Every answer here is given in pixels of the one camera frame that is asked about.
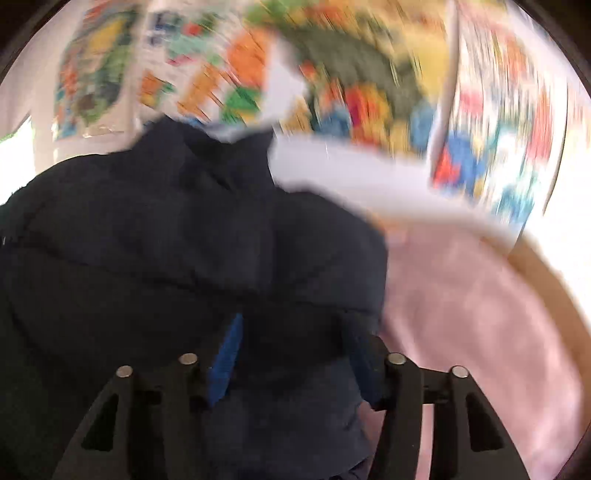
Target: metal pin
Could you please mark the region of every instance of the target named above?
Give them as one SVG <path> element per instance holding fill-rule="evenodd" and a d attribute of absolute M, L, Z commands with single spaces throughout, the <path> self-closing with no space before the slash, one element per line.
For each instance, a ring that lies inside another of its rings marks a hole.
<path fill-rule="evenodd" d="M 127 378 L 130 377 L 131 374 L 134 372 L 134 369 L 131 368 L 129 365 L 123 365 L 117 369 L 117 376 L 120 378 Z"/>
<path fill-rule="evenodd" d="M 452 368 L 452 374 L 454 374 L 458 378 L 466 378 L 468 375 L 470 375 L 470 372 L 466 367 L 456 365 Z"/>
<path fill-rule="evenodd" d="M 406 357 L 401 353 L 391 353 L 388 355 L 388 362 L 393 365 L 404 365 L 406 363 Z"/>
<path fill-rule="evenodd" d="M 183 365 L 193 365 L 197 363 L 197 355 L 194 353 L 184 353 L 178 358 L 178 361 Z"/>

